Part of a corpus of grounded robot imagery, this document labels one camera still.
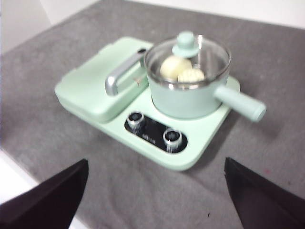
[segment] glass lid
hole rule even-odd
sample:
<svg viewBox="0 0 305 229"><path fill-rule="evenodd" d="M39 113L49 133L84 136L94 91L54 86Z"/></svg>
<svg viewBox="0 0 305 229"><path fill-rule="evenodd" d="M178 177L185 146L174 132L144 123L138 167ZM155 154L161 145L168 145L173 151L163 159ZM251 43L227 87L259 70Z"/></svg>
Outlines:
<svg viewBox="0 0 305 229"><path fill-rule="evenodd" d="M219 42L192 32L155 44L145 55L149 77L170 88L193 89L226 76L231 54Z"/></svg>

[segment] small saucepan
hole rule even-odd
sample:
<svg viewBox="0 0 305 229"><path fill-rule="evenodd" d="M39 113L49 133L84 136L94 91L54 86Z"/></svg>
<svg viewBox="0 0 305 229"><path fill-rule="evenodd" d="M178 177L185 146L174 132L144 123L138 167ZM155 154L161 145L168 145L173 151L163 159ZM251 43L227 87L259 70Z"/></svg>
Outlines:
<svg viewBox="0 0 305 229"><path fill-rule="evenodd" d="M254 122L266 112L264 103L226 87L231 53L202 35L185 31L155 44L145 54L144 64L154 105L171 117L202 117L221 103Z"/></svg>

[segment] mint green pot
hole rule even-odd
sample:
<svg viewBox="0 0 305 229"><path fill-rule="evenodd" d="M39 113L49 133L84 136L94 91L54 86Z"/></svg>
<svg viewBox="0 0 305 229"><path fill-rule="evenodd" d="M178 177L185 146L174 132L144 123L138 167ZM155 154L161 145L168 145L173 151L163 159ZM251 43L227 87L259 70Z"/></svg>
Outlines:
<svg viewBox="0 0 305 229"><path fill-rule="evenodd" d="M194 68L204 72L205 79L181 83L161 77L160 66L173 53L189 59ZM220 43L202 35L183 32L177 39L155 44L145 54L144 65L155 107L173 118L203 117L215 111L221 103L253 122L260 121L266 112L264 103L226 87L231 53Z"/></svg>

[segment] metal handle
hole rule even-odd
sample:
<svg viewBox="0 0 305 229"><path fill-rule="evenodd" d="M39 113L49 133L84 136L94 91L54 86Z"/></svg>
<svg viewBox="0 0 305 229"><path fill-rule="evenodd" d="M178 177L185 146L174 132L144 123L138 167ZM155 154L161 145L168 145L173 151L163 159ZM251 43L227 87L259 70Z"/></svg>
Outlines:
<svg viewBox="0 0 305 229"><path fill-rule="evenodd" d="M106 78L105 89L107 95L115 96L118 94L117 82L119 78L130 69L136 62L140 61L141 67L143 67L143 57L146 52L145 48L140 49L138 52L133 54L125 62L123 62L119 67L114 69Z"/></svg>

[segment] white wall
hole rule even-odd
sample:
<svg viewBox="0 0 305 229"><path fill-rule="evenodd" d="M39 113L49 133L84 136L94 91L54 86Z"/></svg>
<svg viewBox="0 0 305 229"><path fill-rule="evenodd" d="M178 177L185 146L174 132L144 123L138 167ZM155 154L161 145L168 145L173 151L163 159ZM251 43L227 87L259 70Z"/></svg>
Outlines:
<svg viewBox="0 0 305 229"><path fill-rule="evenodd" d="M98 0L40 0L52 25L81 11Z"/></svg>
<svg viewBox="0 0 305 229"><path fill-rule="evenodd" d="M305 29L305 0L136 0Z"/></svg>
<svg viewBox="0 0 305 229"><path fill-rule="evenodd" d="M1 53L50 26L40 0L1 0Z"/></svg>

